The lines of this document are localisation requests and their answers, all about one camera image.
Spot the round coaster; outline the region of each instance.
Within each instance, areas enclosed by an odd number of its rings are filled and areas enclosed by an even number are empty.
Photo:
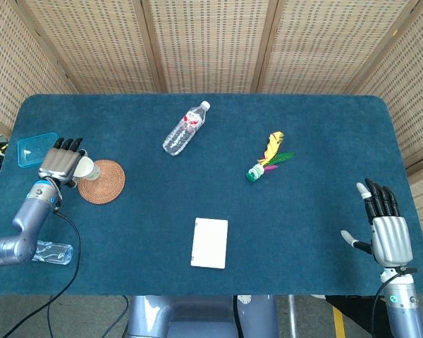
[[[122,192],[125,173],[119,163],[110,160],[95,161],[100,168],[100,176],[94,181],[80,179],[78,191],[88,202],[105,204],[113,201]]]

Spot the water bottle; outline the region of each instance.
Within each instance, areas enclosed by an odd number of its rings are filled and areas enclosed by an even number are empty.
[[[203,101],[199,107],[191,108],[164,140],[164,150],[172,156],[179,154],[204,124],[205,114],[209,109],[210,104],[207,101]]]
[[[72,259],[72,246],[52,242],[37,241],[33,261],[66,265]]]

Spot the bottle label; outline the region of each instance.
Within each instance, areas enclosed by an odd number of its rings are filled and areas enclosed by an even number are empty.
[[[197,129],[200,127],[202,119],[198,114],[195,114],[192,111],[188,111],[185,116],[183,116],[183,122],[186,122],[187,124]]]

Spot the bottle cap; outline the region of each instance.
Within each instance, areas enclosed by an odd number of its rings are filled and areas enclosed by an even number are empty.
[[[200,104],[200,106],[202,107],[202,109],[204,109],[205,111],[208,111],[210,109],[210,104],[207,101],[202,101],[202,103]]]

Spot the blue plastic lid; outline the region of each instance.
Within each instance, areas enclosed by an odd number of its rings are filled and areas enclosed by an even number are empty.
[[[55,132],[21,139],[17,142],[17,161],[21,168],[33,167],[44,161],[47,152],[59,138]]]

